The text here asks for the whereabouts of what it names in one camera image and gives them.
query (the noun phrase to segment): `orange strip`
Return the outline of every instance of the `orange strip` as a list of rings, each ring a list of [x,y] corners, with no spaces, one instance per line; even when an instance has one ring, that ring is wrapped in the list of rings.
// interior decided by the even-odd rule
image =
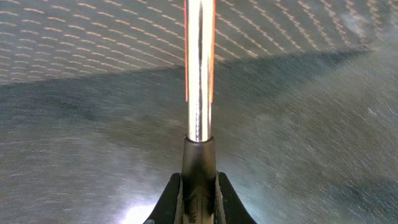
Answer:
[[[213,11],[213,40],[211,49],[211,79],[210,79],[210,101],[213,102],[213,90],[214,90],[214,44],[216,37],[216,0],[213,0],[214,11]]]
[[[187,1],[184,0],[184,35],[185,35],[185,102],[188,102],[188,35],[187,35]]]

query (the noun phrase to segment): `shiny metal shaft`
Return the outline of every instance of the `shiny metal shaft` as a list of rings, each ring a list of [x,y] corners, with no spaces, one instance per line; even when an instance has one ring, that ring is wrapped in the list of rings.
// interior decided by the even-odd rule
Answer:
[[[210,139],[213,98],[215,0],[185,0],[188,138]]]

